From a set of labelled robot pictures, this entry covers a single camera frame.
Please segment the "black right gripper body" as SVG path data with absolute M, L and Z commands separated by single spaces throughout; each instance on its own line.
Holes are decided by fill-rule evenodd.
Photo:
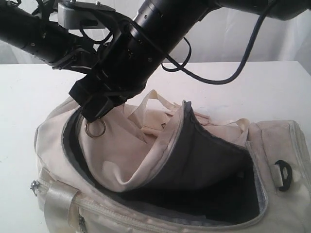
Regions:
M 132 98 L 170 52 L 168 32 L 118 33 L 98 48 L 99 62 L 85 77 L 85 100 L 115 93 L 114 102 Z

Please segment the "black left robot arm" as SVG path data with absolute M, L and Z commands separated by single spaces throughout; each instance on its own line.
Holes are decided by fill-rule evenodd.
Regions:
M 69 33 L 49 20 L 56 13 L 57 0 L 39 0 L 29 14 L 20 9 L 19 0 L 0 2 L 0 39 L 23 50 L 53 69 L 88 74 L 98 61 L 93 44 L 84 37 Z

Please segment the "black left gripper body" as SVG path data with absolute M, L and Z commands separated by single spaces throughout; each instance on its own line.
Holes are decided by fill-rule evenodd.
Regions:
M 43 32 L 44 63 L 55 69 L 63 69 L 63 63 L 75 49 L 93 49 L 93 44 L 87 39 L 71 34 L 60 26 L 46 26 Z

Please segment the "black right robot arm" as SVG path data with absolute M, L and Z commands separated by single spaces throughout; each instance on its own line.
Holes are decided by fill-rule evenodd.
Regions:
M 204 79 L 176 64 L 176 70 L 207 84 L 222 85 L 241 73 L 266 17 L 289 20 L 309 10 L 308 0 L 146 0 L 135 19 L 95 6 L 90 14 L 112 33 L 109 45 L 101 45 L 98 62 L 77 81 L 70 96 L 81 106 L 89 122 L 139 94 L 148 78 L 170 59 L 170 52 L 187 32 L 208 13 L 222 7 L 257 14 L 251 38 L 237 71 L 220 81 Z

